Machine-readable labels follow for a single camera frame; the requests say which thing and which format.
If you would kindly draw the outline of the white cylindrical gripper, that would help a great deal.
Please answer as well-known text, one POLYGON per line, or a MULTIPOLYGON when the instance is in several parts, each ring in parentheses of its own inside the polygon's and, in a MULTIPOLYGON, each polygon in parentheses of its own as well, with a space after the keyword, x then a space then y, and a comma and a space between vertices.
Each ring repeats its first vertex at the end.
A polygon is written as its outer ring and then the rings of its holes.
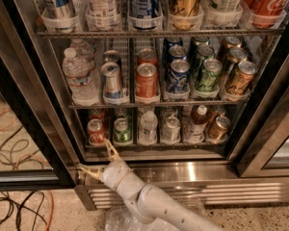
POLYGON ((100 168, 91 169, 85 166, 79 166, 79 168, 87 173, 90 177, 101 181, 110 189, 116 191, 124 186, 129 186, 132 183, 131 168, 123 160, 114 146, 108 139, 104 140, 107 148, 108 158, 111 162, 107 165, 102 173, 100 168))

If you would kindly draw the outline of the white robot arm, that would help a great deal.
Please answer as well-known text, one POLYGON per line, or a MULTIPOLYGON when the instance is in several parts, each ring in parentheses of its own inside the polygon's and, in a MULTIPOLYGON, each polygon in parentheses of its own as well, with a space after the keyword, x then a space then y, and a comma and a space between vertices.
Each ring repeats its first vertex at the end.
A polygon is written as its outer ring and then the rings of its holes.
POLYGON ((127 209, 140 222, 150 224, 162 219, 180 231, 223 231, 221 227, 187 209, 159 187, 142 180, 105 139, 110 163, 98 169, 78 167, 90 177, 115 191, 127 209))

